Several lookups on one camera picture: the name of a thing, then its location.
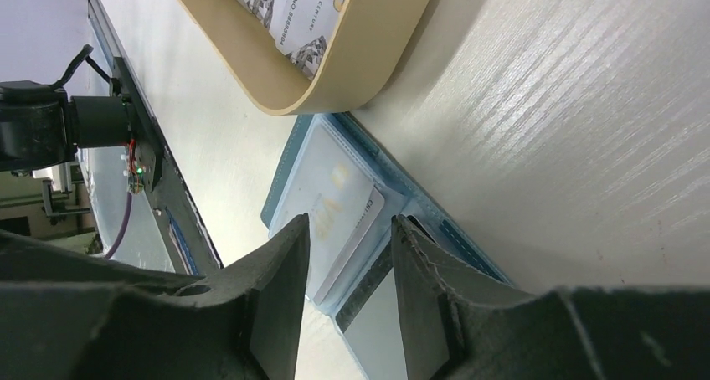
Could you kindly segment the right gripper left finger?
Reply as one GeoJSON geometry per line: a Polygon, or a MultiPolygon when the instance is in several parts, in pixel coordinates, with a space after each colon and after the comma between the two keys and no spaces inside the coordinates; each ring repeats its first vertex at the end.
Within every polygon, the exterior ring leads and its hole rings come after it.
{"type": "Polygon", "coordinates": [[[309,219],[200,277],[1,235],[4,379],[292,379],[309,219]]]}

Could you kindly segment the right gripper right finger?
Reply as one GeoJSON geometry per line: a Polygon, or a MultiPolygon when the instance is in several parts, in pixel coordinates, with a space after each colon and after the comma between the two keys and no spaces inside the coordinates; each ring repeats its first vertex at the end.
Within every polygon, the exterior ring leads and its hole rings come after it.
{"type": "Polygon", "coordinates": [[[399,326],[410,379],[706,379],[701,286],[515,289],[392,222],[399,326]]]}

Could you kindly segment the silver VIP card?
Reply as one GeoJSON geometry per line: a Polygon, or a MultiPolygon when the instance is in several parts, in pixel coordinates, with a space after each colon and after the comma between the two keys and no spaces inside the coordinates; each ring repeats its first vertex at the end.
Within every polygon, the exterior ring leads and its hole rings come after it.
{"type": "Polygon", "coordinates": [[[282,205],[285,221],[307,214],[310,262],[306,296],[318,303],[317,292],[362,217],[373,189],[372,179],[350,162],[299,167],[282,205]]]}

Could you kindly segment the blue card holder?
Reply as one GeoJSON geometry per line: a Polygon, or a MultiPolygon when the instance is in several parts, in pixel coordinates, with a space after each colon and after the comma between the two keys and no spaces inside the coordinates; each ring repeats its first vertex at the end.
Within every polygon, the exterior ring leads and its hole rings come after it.
{"type": "Polygon", "coordinates": [[[373,181],[364,213],[311,305],[344,340],[367,379],[404,379],[404,349],[389,251],[391,220],[404,215],[444,250],[492,278],[507,277],[451,217],[348,114],[299,116],[282,152],[261,218],[270,235],[299,167],[350,162],[373,181]]]}

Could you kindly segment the beige oval tray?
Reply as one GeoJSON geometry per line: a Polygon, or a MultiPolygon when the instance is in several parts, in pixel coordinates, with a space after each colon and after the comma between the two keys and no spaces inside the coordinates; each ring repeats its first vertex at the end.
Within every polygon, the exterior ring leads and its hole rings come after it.
{"type": "Polygon", "coordinates": [[[395,71],[430,0],[178,0],[271,116],[345,112],[395,71]]]}

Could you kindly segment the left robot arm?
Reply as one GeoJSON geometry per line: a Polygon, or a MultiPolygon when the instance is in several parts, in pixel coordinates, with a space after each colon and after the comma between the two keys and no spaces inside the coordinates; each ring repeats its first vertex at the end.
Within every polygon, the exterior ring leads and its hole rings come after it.
{"type": "Polygon", "coordinates": [[[126,145],[134,138],[136,107],[129,95],[70,96],[65,85],[87,63],[111,88],[110,77],[85,45],[52,84],[1,83],[1,171],[31,172],[74,159],[80,148],[126,145]]]}

